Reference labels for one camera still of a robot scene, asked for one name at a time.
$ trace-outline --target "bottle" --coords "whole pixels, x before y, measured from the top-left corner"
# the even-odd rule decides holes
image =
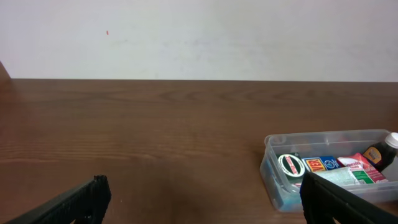
[[[392,163],[397,151],[398,133],[390,133],[383,142],[369,146],[362,155],[381,172]]]

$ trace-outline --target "transparent storage box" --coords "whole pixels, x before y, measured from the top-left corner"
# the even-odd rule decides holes
[[[301,158],[317,156],[352,156],[370,145],[383,141],[387,130],[332,131],[321,133],[275,134],[266,137],[266,151],[260,172],[269,198],[281,212],[302,212],[300,188],[292,185],[280,167],[276,154],[298,152]],[[398,200],[398,159],[382,174],[389,182],[352,185],[342,188],[371,203]]]

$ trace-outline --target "yellow label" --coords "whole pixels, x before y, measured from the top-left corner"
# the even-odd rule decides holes
[[[363,156],[368,158],[374,164],[377,164],[381,160],[381,154],[375,147],[370,147],[368,150],[366,150]]]

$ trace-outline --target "red package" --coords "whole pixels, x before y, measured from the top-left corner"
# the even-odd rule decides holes
[[[356,153],[353,156],[339,157],[337,160],[344,166],[350,167],[350,170],[357,177],[357,179],[363,179],[363,182],[367,184],[371,184],[371,180],[374,183],[388,182],[388,180],[360,153]],[[367,177],[361,173],[361,170],[365,171],[371,180],[366,181]]]

